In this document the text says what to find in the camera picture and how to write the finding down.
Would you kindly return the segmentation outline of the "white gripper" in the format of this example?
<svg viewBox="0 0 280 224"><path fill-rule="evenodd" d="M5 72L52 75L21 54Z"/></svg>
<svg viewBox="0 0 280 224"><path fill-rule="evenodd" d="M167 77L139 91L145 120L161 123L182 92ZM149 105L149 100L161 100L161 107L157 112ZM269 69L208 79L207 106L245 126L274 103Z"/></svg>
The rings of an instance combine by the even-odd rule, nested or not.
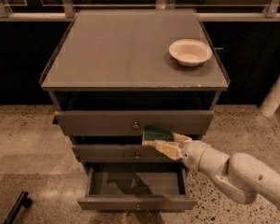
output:
<svg viewBox="0 0 280 224"><path fill-rule="evenodd" d="M155 148L173 161L182 158L183 164L194 171L199 170L203 153L211 146L200 140L194 140L179 133L173 133L174 142L155 141Z"/></svg>

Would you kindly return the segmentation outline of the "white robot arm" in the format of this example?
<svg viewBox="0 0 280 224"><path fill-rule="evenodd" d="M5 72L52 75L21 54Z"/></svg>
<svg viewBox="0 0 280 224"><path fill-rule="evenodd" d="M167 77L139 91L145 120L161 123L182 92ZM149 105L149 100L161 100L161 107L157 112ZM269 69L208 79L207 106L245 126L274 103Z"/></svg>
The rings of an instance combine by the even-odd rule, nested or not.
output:
<svg viewBox="0 0 280 224"><path fill-rule="evenodd" d="M280 174L255 157L228 155L205 142L157 128L154 147L174 161L206 175L226 196L250 204L261 195L280 209Z"/></svg>

